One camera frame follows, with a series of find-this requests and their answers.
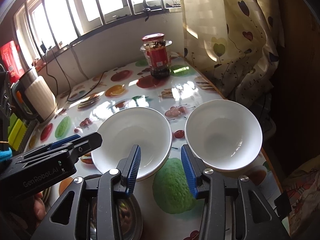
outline bowl rim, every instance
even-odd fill
[[[230,104],[237,104],[239,107],[245,108],[245,111],[247,111],[247,112],[249,113],[249,115],[250,115],[251,117],[253,117],[253,119],[254,119],[255,122],[257,123],[258,127],[260,128],[260,129],[259,129],[259,131],[260,131],[260,138],[259,138],[259,139],[260,139],[260,142],[259,142],[260,148],[259,148],[259,151],[257,152],[256,155],[253,155],[253,157],[254,157],[253,159],[252,159],[252,158],[248,159],[249,161],[248,161],[248,162],[245,162],[245,163],[246,163],[245,165],[243,165],[243,166],[241,166],[241,167],[239,167],[239,168],[236,168],[236,169],[227,170],[227,169],[219,168],[219,167],[217,167],[217,166],[214,166],[214,165],[212,165],[212,164],[210,164],[210,163],[207,163],[206,161],[202,160],[207,167],[210,167],[210,168],[212,168],[212,169],[214,169],[214,170],[216,170],[216,171],[220,171],[220,172],[239,171],[239,170],[243,169],[244,167],[248,166],[250,163],[252,163],[252,162],[257,158],[257,156],[259,155],[259,153],[260,153],[260,151],[261,151],[261,148],[262,148],[262,129],[261,129],[261,126],[260,126],[260,124],[259,124],[259,121],[258,121],[257,118],[254,116],[254,114],[251,113],[251,111],[250,111],[248,108],[246,108],[245,106],[243,106],[243,105],[241,105],[241,104],[239,104],[239,103],[237,103],[237,102],[235,102],[235,101],[231,101],[231,100],[227,100],[227,99],[215,99],[215,100],[207,101],[207,102],[205,102],[205,103],[197,106],[197,107],[191,112],[191,114],[188,116],[187,121],[186,121],[186,124],[185,124],[185,127],[184,127],[185,138],[186,138],[187,144],[189,145],[189,147],[190,147],[191,151],[193,152],[193,154],[194,154],[196,157],[202,159],[199,155],[196,154],[196,152],[193,150],[192,146],[191,146],[190,143],[189,143],[188,132],[187,132],[187,124],[188,124],[188,121],[189,121],[190,116],[196,111],[197,108],[203,108],[203,107],[205,107],[206,105],[212,104],[214,101],[216,101],[215,103],[218,103],[218,101],[223,101],[224,103],[225,103],[225,102],[228,102],[227,104],[229,104],[229,103],[230,103]]]
[[[158,164],[153,170],[145,173],[145,174],[144,174],[143,176],[141,176],[140,178],[137,177],[137,181],[142,181],[142,180],[144,180],[144,179],[147,179],[147,178],[151,177],[151,176],[152,176],[153,174],[155,174],[156,172],[158,172],[159,169],[161,169],[161,167],[165,164],[166,160],[169,158],[169,155],[170,155],[170,152],[171,152],[171,146],[172,146],[172,129],[171,129],[171,126],[170,126],[169,121],[167,120],[167,118],[166,118],[163,114],[161,114],[159,111],[157,111],[157,110],[155,110],[155,109],[153,109],[153,108],[150,108],[150,107],[143,107],[143,106],[130,107],[130,108],[122,109],[122,110],[120,110],[120,111],[117,112],[117,113],[120,113],[120,112],[126,111],[126,110],[130,110],[130,109],[135,109],[135,108],[149,109],[149,110],[152,110],[152,111],[157,112],[157,113],[161,116],[161,118],[165,121],[165,123],[167,124],[167,127],[169,128],[170,135],[171,135],[171,136],[170,136],[170,142],[169,142],[169,146],[168,146],[167,152],[165,153],[164,157],[163,157],[162,160],[159,162],[159,164]],[[94,151],[95,151],[95,150],[93,150],[92,153],[91,153],[91,158],[92,158],[93,164],[95,165],[95,167],[97,168],[97,170],[100,171],[99,168],[98,168],[97,165],[96,165],[95,160],[94,160]]]

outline red box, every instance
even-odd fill
[[[18,51],[14,41],[10,41],[0,48],[1,57],[4,62],[4,67],[9,71],[9,80],[15,83],[24,74]]]

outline blue cloth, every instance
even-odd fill
[[[0,151],[0,162],[4,162],[6,160],[10,160],[12,157],[12,150],[9,148],[7,151]]]

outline metal screw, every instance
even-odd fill
[[[240,179],[241,179],[243,182],[248,182],[248,181],[249,181],[249,178],[248,178],[248,176],[246,176],[246,175],[241,175],[241,176],[240,176]]]
[[[111,175],[116,175],[116,174],[118,174],[118,172],[119,172],[118,169],[111,169],[111,170],[109,171],[109,173],[110,173]]]
[[[74,183],[79,184],[79,183],[81,183],[83,181],[83,178],[82,177],[76,177],[73,181],[74,181]]]
[[[213,169],[206,168],[206,169],[204,169],[204,173],[205,174],[212,174],[213,173]]]

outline red jar lid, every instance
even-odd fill
[[[163,33],[155,33],[155,34],[144,36],[142,38],[142,41],[157,41],[157,40],[162,40],[163,38],[164,38]]]

